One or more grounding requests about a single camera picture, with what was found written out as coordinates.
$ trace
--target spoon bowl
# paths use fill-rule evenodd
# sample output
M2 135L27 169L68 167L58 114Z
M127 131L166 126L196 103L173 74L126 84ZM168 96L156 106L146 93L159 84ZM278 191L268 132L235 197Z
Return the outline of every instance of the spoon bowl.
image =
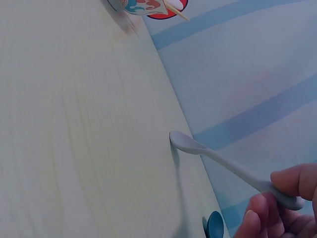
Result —
M193 140L188 135L177 130L173 130L169 133L169 139L177 149L192 155L201 154L201 152L197 149L207 149L205 145L198 143L196 140Z
M224 225L223 219L219 212L214 211L207 222L206 236L207 238L223 238Z

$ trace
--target blue spoon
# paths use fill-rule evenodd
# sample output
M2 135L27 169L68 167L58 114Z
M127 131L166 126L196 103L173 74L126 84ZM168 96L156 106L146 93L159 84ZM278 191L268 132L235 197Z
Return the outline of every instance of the blue spoon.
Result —
M224 225L222 216L219 212L214 211L206 223L206 219L203 218L203 226L207 238L223 238Z

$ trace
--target light blue fabric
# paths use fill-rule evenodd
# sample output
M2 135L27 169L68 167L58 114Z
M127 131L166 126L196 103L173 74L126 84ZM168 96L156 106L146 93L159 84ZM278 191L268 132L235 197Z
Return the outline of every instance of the light blue fabric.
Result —
M317 0L189 0L183 13L145 22L194 138L266 178L315 162ZM257 192L202 159L233 236Z

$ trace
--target printed cartoon design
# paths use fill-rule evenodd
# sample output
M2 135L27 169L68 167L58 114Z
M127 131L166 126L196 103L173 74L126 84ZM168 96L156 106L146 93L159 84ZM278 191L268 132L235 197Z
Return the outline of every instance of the printed cartoon design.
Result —
M128 0L125 10L134 15L167 13L163 0Z
M178 9L180 12L182 12L188 4L188 0L166 0L169 4L171 4L173 7ZM167 10L167 15L164 14L152 14L148 15L149 18L156 19L156 20L164 20L169 19L176 16L176 14L170 10Z

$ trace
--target white wooden table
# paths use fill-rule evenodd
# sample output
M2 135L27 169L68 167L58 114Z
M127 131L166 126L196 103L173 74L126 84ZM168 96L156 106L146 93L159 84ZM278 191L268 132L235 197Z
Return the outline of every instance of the white wooden table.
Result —
M0 237L205 237L219 207L172 129L189 133L140 17L0 1Z

